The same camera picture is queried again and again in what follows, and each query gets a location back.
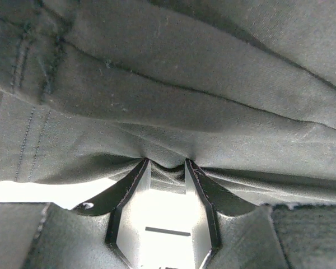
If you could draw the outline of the black t shirt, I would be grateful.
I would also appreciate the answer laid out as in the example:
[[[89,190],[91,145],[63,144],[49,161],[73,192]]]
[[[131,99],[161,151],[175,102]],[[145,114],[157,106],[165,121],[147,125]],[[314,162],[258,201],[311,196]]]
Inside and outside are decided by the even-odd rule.
[[[193,160],[254,203],[336,203],[336,1],[0,1],[0,181]]]

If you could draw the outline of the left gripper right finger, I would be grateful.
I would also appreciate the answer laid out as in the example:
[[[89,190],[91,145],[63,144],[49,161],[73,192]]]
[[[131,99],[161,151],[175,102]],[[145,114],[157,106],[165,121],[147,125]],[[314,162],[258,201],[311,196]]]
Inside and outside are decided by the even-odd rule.
[[[336,204],[254,205],[184,164],[197,268],[336,268]]]

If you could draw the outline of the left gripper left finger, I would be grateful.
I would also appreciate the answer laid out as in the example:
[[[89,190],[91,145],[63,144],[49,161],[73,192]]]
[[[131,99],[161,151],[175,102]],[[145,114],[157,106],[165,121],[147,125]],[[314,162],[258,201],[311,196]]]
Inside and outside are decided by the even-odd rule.
[[[55,203],[0,203],[0,268],[139,268],[144,226],[134,212],[151,163],[71,210]]]

